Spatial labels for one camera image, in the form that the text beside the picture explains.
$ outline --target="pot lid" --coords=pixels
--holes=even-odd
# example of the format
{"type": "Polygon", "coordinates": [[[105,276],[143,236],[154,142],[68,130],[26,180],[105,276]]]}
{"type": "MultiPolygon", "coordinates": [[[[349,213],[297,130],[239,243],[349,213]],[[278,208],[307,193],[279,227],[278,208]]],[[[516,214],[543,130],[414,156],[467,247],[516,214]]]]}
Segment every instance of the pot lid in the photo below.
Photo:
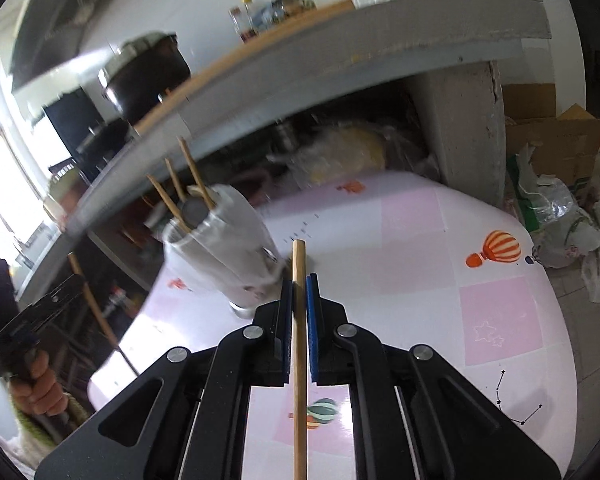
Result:
{"type": "Polygon", "coordinates": [[[151,49],[160,40],[164,38],[173,38],[176,35],[174,32],[167,34],[164,32],[149,32],[144,36],[129,40],[116,50],[116,53],[111,60],[100,70],[98,79],[103,88],[106,88],[113,77],[126,66],[131,60],[140,56],[143,52],[151,49]]]}

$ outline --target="pink tablecloth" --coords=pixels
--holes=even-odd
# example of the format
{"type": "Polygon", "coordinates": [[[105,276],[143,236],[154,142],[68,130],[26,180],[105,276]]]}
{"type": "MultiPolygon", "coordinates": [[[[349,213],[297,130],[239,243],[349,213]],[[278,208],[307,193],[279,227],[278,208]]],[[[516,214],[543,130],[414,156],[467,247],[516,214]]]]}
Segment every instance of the pink tablecloth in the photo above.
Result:
{"type": "MultiPolygon", "coordinates": [[[[408,173],[323,186],[261,213],[282,254],[294,238],[306,240],[308,272],[318,273],[321,295],[344,304],[351,322],[392,346],[433,346],[510,418],[526,420],[523,431],[566,471],[577,409],[571,345],[514,218],[408,173]],[[485,251],[493,232],[503,234],[485,251]],[[474,253],[470,261],[480,265],[470,267],[474,253]]],[[[195,276],[164,267],[121,346],[144,370],[173,346],[209,348],[247,323],[195,276]]],[[[112,355],[91,379],[92,403],[100,408],[131,380],[112,355]]],[[[251,399],[243,478],[292,478],[289,387],[256,388],[251,399]]],[[[353,478],[347,389],[310,386],[309,403],[321,399],[337,416],[309,432],[309,475],[353,478]]]]}

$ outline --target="metal screw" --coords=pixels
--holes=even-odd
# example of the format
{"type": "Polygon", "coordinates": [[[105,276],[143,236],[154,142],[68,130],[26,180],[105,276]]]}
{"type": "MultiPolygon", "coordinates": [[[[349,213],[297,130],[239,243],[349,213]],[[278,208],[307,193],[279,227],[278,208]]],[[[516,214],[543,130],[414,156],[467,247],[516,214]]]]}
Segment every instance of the metal screw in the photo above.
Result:
{"type": "Polygon", "coordinates": [[[242,331],[242,335],[247,339],[259,339],[264,334],[264,330],[257,325],[249,325],[242,331]]]}
{"type": "Polygon", "coordinates": [[[353,337],[358,333],[358,329],[349,323],[345,323],[338,327],[338,334],[342,337],[353,337]]]}
{"type": "Polygon", "coordinates": [[[179,363],[181,361],[184,361],[184,359],[187,358],[188,354],[189,352],[187,352],[186,348],[178,346],[176,348],[172,348],[167,352],[167,359],[172,363],[179,363]]]}
{"type": "Polygon", "coordinates": [[[416,359],[419,361],[428,361],[433,357],[433,350],[430,346],[418,345],[413,349],[413,355],[415,355],[416,359]]]}

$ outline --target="orange hot air balloon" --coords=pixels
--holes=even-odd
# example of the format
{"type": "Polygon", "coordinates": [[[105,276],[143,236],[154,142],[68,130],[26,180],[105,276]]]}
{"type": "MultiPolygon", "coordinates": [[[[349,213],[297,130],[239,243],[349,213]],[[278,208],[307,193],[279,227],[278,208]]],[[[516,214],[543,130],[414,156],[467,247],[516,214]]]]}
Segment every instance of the orange hot air balloon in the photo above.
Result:
{"type": "Polygon", "coordinates": [[[480,267],[483,260],[513,263],[521,253],[520,244],[512,235],[504,231],[492,231],[484,239],[482,252],[470,254],[465,263],[472,268],[480,267]]]}

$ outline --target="wooden rod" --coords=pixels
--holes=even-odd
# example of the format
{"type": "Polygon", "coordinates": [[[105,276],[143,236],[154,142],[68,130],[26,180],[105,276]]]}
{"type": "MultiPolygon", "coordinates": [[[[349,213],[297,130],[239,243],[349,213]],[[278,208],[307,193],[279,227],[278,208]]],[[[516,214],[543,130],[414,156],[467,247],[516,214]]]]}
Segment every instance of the wooden rod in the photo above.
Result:
{"type": "Polygon", "coordinates": [[[93,314],[93,317],[95,317],[96,321],[100,325],[100,328],[104,332],[104,335],[109,340],[109,344],[111,345],[111,347],[114,350],[120,352],[120,355],[122,355],[122,357],[126,361],[126,364],[129,365],[129,367],[133,370],[133,372],[136,374],[136,376],[139,375],[138,370],[136,370],[136,368],[131,364],[131,361],[129,360],[129,358],[126,356],[126,354],[120,348],[120,345],[118,343],[118,338],[113,333],[113,330],[111,329],[111,327],[110,327],[109,323],[107,322],[107,320],[105,319],[105,317],[102,315],[102,311],[100,310],[100,307],[98,306],[98,302],[96,301],[96,298],[91,291],[91,287],[89,286],[89,283],[87,282],[87,279],[85,278],[84,273],[82,272],[82,267],[80,266],[80,263],[78,262],[78,258],[75,256],[74,253],[69,253],[68,257],[69,257],[69,263],[71,264],[71,268],[72,268],[74,274],[78,274],[84,278],[84,285],[82,286],[82,294],[84,295],[84,299],[86,300],[87,304],[89,305],[89,308],[91,309],[91,313],[93,314]]]}
{"type": "Polygon", "coordinates": [[[196,181],[196,185],[200,188],[200,192],[202,193],[202,198],[204,199],[209,211],[211,211],[213,208],[216,207],[216,204],[213,200],[211,200],[211,197],[209,196],[209,193],[206,190],[205,183],[202,181],[202,177],[200,176],[198,167],[196,166],[196,163],[194,162],[193,157],[191,156],[189,147],[187,146],[187,143],[182,137],[178,137],[178,142],[180,143],[180,149],[184,154],[184,158],[187,159],[187,164],[189,165],[189,169],[191,170],[191,174],[193,175],[193,180],[196,181]]]}
{"type": "Polygon", "coordinates": [[[294,324],[294,480],[306,480],[306,246],[294,240],[292,253],[294,324]]]}
{"type": "Polygon", "coordinates": [[[178,178],[178,174],[173,169],[171,165],[171,161],[169,157],[164,159],[164,163],[167,165],[167,170],[169,170],[169,174],[171,175],[171,181],[173,182],[174,187],[176,188],[176,193],[178,194],[178,198],[181,202],[184,202],[187,199],[187,195],[184,194],[182,189],[182,184],[180,183],[180,179],[178,178]]]}
{"type": "Polygon", "coordinates": [[[169,194],[160,185],[160,182],[158,182],[154,178],[153,175],[147,175],[146,177],[154,185],[156,191],[160,195],[160,198],[167,205],[167,207],[169,208],[169,211],[171,211],[171,214],[176,217],[176,219],[178,220],[178,222],[180,222],[180,226],[182,227],[182,229],[184,230],[184,232],[190,233],[191,229],[189,228],[189,226],[187,224],[185,224],[184,218],[182,217],[182,212],[178,209],[178,206],[176,206],[173,203],[173,200],[171,200],[171,197],[169,196],[169,194]]]}

